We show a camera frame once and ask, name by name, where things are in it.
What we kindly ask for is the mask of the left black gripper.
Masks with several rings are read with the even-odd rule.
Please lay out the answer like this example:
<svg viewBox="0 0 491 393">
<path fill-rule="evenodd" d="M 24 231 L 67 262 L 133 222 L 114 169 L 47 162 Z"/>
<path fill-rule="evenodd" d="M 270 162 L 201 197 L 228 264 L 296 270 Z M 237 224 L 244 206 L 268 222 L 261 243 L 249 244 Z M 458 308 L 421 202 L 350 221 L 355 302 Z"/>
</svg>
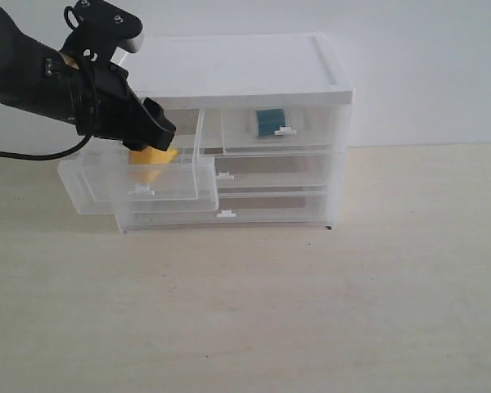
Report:
<svg viewBox="0 0 491 393">
<path fill-rule="evenodd" d="M 176 126 L 159 103 L 136 95 L 128 85 L 126 69 L 88 65 L 79 67 L 75 75 L 81 78 L 79 96 L 84 100 L 87 133 L 122 142 L 131 151 L 169 149 Z"/>
</svg>

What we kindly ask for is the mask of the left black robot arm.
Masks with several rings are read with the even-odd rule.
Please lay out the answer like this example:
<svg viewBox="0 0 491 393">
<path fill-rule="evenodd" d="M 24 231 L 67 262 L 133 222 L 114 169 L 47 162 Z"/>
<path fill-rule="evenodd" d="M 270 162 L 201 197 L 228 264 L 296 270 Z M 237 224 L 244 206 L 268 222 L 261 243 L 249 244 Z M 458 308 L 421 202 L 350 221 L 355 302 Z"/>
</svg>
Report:
<svg viewBox="0 0 491 393">
<path fill-rule="evenodd" d="M 0 7 L 0 104 L 70 124 L 89 140 L 132 151 L 169 148 L 175 125 L 156 101 L 140 99 L 112 58 L 141 47 L 141 20 L 107 1 L 78 1 L 64 17 L 71 32 L 56 50 L 24 34 Z"/>
</svg>

